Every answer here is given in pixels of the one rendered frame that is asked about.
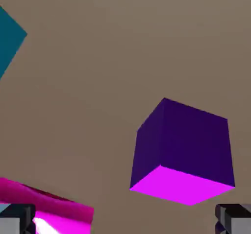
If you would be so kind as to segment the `large teal box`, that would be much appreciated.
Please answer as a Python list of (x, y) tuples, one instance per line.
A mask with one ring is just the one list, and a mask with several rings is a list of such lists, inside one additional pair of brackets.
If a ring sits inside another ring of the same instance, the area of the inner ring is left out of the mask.
[(0, 6), (0, 79), (26, 36), (23, 28)]

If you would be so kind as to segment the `small purple cube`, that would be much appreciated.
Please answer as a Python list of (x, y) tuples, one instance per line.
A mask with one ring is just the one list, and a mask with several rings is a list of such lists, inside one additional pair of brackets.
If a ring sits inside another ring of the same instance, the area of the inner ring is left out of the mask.
[(234, 188), (227, 119), (162, 99), (137, 131), (129, 189), (191, 206)]

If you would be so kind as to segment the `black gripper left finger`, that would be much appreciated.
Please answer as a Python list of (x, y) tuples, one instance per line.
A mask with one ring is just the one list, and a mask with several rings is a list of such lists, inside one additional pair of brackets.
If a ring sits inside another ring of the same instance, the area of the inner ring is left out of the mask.
[(36, 234), (34, 204), (0, 203), (0, 234)]

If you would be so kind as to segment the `large magenta box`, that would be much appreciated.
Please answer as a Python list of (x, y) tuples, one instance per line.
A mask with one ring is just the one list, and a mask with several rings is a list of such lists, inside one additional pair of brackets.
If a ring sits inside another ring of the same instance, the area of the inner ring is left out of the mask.
[(0, 203), (34, 204), (36, 218), (57, 234), (91, 234), (94, 208), (7, 178), (0, 178)]

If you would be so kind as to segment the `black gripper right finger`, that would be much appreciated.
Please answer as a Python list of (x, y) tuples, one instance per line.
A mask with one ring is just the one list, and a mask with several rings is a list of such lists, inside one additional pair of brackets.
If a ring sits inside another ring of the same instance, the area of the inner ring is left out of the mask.
[(215, 234), (251, 234), (251, 204), (217, 204)]

